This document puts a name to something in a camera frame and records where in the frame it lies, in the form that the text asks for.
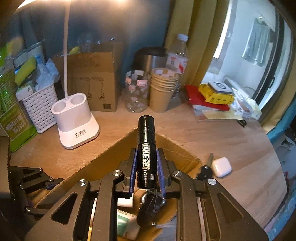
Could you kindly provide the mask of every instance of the wooden table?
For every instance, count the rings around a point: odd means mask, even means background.
[[[244,128],[235,120],[198,121],[186,104],[162,114],[150,109],[136,114],[126,111],[120,102],[115,113],[93,114],[101,128],[95,140],[66,150],[55,125],[13,153],[11,165],[42,167],[53,178],[67,178],[134,131],[141,115],[152,115],[156,133],[200,159],[200,166],[211,152],[214,158],[225,156],[230,160],[233,172],[219,182],[262,227],[287,192],[277,155],[255,120],[248,120]]]

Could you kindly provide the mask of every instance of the round hole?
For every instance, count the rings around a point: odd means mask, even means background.
[[[72,97],[71,103],[72,104],[80,104],[83,102],[83,100],[84,100],[83,95],[75,95],[74,97]]]
[[[57,102],[54,106],[54,112],[61,112],[66,107],[66,102]]]

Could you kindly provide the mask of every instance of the hanging towel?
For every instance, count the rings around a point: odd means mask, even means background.
[[[260,67],[266,62],[266,55],[270,43],[270,27],[256,18],[242,58]]]

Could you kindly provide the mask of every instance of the blue gripper pad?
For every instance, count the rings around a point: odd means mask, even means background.
[[[136,153],[133,158],[133,167],[131,169],[129,194],[133,194],[134,189],[135,189],[135,181],[136,181],[136,173],[137,173],[137,154],[138,154],[138,150],[136,149]]]
[[[165,176],[163,174],[163,167],[161,165],[160,156],[158,150],[156,150],[156,158],[157,158],[157,175],[158,175],[158,183],[160,192],[165,197]]]

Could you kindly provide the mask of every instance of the car key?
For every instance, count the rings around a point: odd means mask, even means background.
[[[212,162],[214,159],[213,153],[210,154],[207,164],[200,168],[200,173],[197,175],[196,179],[201,181],[206,181],[209,178],[213,177],[213,170],[211,168]]]

